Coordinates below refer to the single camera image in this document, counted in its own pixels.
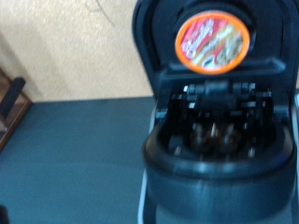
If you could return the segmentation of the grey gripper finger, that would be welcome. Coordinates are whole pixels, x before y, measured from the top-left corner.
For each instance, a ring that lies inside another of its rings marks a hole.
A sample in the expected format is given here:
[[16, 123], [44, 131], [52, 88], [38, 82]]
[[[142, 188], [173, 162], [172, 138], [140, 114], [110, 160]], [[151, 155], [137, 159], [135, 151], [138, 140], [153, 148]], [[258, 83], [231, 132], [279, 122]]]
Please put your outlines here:
[[0, 205], [0, 224], [9, 224], [7, 209]]

